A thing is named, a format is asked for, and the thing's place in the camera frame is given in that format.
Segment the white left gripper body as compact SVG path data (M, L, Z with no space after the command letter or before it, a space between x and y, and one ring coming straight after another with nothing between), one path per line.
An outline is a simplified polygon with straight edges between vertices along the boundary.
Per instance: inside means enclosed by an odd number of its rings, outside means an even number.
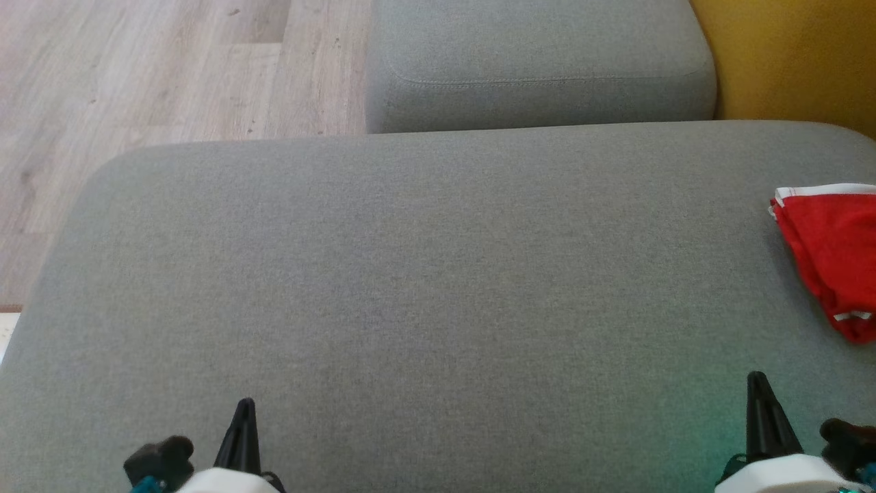
M285 492L279 478L270 472L245 473L228 468L209 468L191 476L178 490L187 492Z

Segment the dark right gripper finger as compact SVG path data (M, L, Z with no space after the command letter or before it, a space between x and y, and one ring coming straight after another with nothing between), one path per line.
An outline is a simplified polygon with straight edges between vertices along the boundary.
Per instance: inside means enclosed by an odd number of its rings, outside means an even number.
M802 455L803 448L767 376L758 374L758 459Z
M769 415L763 372L753 371L747 375L747 462L764 459L769 452Z

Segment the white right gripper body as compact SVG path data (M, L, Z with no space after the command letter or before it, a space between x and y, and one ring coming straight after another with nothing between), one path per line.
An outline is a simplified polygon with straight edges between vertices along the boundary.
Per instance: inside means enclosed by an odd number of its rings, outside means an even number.
M863 492L864 484L846 479L825 459L787 455L744 465L720 481L716 492Z

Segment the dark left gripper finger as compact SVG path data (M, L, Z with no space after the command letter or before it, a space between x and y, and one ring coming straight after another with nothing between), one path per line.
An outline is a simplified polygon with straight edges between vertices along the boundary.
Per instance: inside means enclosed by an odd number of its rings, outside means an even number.
M241 399L222 439L213 466L247 472L247 399Z
M262 475L259 450L259 429L253 399L244 399L244 471Z

